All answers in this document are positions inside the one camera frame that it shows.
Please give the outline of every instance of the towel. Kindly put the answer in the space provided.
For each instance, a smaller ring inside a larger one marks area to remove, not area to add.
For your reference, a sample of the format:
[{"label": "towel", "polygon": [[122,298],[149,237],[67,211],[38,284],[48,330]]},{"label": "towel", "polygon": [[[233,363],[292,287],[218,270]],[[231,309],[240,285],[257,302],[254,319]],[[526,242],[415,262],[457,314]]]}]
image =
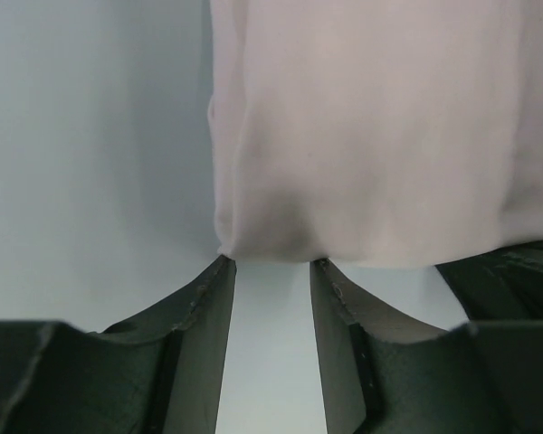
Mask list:
[{"label": "towel", "polygon": [[543,0],[212,0],[233,259],[423,267],[543,240]]}]

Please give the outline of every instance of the gray surface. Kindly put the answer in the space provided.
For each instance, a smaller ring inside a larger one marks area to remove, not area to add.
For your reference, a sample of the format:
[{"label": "gray surface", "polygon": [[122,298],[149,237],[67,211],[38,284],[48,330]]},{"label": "gray surface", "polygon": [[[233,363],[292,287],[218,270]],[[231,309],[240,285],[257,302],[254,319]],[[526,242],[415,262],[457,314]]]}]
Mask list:
[{"label": "gray surface", "polygon": [[[0,318],[101,330],[216,257],[210,91],[206,1],[0,2]],[[218,434],[325,432],[307,265],[238,269]],[[459,320],[442,286],[359,272]]]}]

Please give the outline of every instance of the cloth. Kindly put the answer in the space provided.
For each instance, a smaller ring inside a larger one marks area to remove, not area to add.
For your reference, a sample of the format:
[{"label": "cloth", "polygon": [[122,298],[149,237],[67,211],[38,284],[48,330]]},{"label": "cloth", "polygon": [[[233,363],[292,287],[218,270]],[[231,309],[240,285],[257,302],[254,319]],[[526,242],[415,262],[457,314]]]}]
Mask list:
[{"label": "cloth", "polygon": [[543,0],[212,0],[234,259],[421,267],[543,240]]}]

